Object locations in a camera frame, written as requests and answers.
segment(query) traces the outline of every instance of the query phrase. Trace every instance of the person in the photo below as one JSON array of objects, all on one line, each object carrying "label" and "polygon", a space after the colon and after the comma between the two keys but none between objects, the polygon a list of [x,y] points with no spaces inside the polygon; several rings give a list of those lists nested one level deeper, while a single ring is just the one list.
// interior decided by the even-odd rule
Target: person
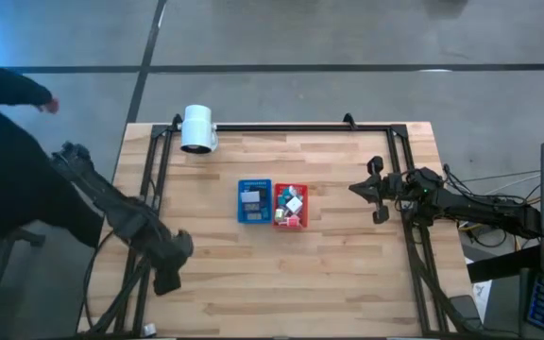
[{"label": "person", "polygon": [[[0,104],[59,110],[58,99],[44,86],[3,68]],[[0,238],[35,220],[69,230],[88,247],[99,241],[102,217],[50,165],[35,138],[0,112]]]}]

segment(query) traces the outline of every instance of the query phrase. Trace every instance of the black clamp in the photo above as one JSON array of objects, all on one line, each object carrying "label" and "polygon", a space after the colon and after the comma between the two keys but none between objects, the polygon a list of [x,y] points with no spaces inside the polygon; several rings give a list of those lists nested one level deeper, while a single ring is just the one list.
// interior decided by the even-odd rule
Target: black clamp
[{"label": "black clamp", "polygon": [[150,130],[150,138],[157,139],[161,137],[163,133],[167,132],[168,129],[168,125],[154,125],[152,126],[152,130]]},{"label": "black clamp", "polygon": [[400,137],[408,139],[408,129],[405,124],[392,124],[392,131]]},{"label": "black clamp", "polygon": [[351,113],[346,113],[343,122],[348,123],[352,131],[358,129],[358,126],[356,125],[356,122],[354,122],[354,117],[351,116]]},{"label": "black clamp", "polygon": [[174,131],[179,131],[178,125],[180,125],[184,120],[181,119],[181,116],[176,113],[174,120],[171,122],[171,129]]}]

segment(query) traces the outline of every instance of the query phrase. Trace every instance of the black metal frame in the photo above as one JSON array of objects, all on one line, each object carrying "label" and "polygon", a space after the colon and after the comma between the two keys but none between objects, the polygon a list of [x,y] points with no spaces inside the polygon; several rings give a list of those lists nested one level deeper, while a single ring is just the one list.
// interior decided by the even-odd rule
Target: black metal frame
[{"label": "black metal frame", "polygon": [[[169,160],[169,154],[171,149],[171,141],[173,132],[179,131],[178,123],[181,123],[181,117],[176,115],[172,125],[155,125],[151,130],[150,144],[146,154],[146,163],[144,167],[144,175],[142,180],[142,187],[140,195],[142,199],[148,198],[149,185],[154,187],[154,195],[152,196],[152,207],[156,213],[160,212],[162,203],[163,185],[166,175],[166,165]],[[347,113],[343,119],[343,123],[338,124],[264,124],[264,125],[241,125],[241,124],[224,124],[217,127],[218,132],[265,132],[265,131],[299,131],[299,132],[333,132],[333,131],[354,131],[354,132],[382,132],[387,137],[387,144],[389,148],[389,154],[392,164],[392,171],[400,173],[400,161],[399,151],[396,144],[396,139],[402,143],[402,151],[406,160],[407,169],[411,170],[415,168],[415,162],[413,160],[413,154],[411,151],[410,141],[408,137],[408,130],[405,125],[392,124],[392,125],[357,125],[354,119],[349,113]],[[157,183],[151,182],[152,166],[154,163],[154,157],[157,148],[157,142],[160,137],[164,136],[164,142],[161,153],[161,163],[159,168],[159,174],[157,176]],[[432,243],[430,240],[430,233],[427,228],[420,228],[421,234],[421,246],[423,248],[423,254],[425,263],[421,261],[417,253],[417,247],[415,238],[413,236],[413,228],[409,223],[409,219],[406,216],[406,212],[401,212],[402,227],[404,230],[405,245],[408,254],[409,267],[411,272],[411,280],[413,283],[413,291],[415,294],[416,310],[421,327],[422,336],[435,336],[435,337],[461,337],[467,338],[482,338],[479,334],[462,334],[450,332],[448,322],[446,319],[446,311],[442,308],[442,303],[447,306],[449,299],[439,289],[439,281],[434,261],[434,253],[432,250]],[[138,337],[141,335],[142,324],[144,321],[145,312],[145,300],[147,294],[147,286],[149,281],[150,267],[149,264],[139,266],[136,269],[137,254],[130,251],[127,255],[126,272],[124,276],[123,289],[119,297],[115,299],[109,312],[110,315],[116,315],[116,321],[113,329],[113,333],[108,333],[107,336],[126,336]],[[423,293],[423,285],[421,281],[424,280],[428,286],[435,288],[435,294],[432,294],[433,306],[438,323],[438,331],[433,331],[430,325],[430,318],[427,313],[427,305],[425,302],[425,296]],[[133,289],[134,285],[140,282],[138,290],[138,303],[136,304],[135,316],[132,324],[131,331],[125,331],[125,322],[127,316],[127,298]],[[107,320],[106,327],[101,327],[98,332],[106,332],[109,324],[112,320]],[[461,325],[455,325],[458,331],[463,331],[464,328]]]}]

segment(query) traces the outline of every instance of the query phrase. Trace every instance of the blue tray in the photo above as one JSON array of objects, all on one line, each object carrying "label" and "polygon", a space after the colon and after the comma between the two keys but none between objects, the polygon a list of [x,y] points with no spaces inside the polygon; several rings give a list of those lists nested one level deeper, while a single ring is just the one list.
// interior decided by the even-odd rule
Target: blue tray
[{"label": "blue tray", "polygon": [[[241,193],[265,189],[266,197],[260,201],[261,218],[248,218],[247,213],[243,211],[243,202],[241,202]],[[272,222],[272,181],[270,179],[242,179],[238,181],[238,221],[239,223],[270,223]]]}]

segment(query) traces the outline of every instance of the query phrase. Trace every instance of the white camera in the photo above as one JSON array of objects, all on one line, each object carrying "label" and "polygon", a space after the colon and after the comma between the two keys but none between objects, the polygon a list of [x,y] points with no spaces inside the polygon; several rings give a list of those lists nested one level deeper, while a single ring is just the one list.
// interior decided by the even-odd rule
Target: white camera
[{"label": "white camera", "polygon": [[181,150],[206,154],[217,148],[216,126],[212,124],[212,111],[202,105],[190,105],[181,123]]}]

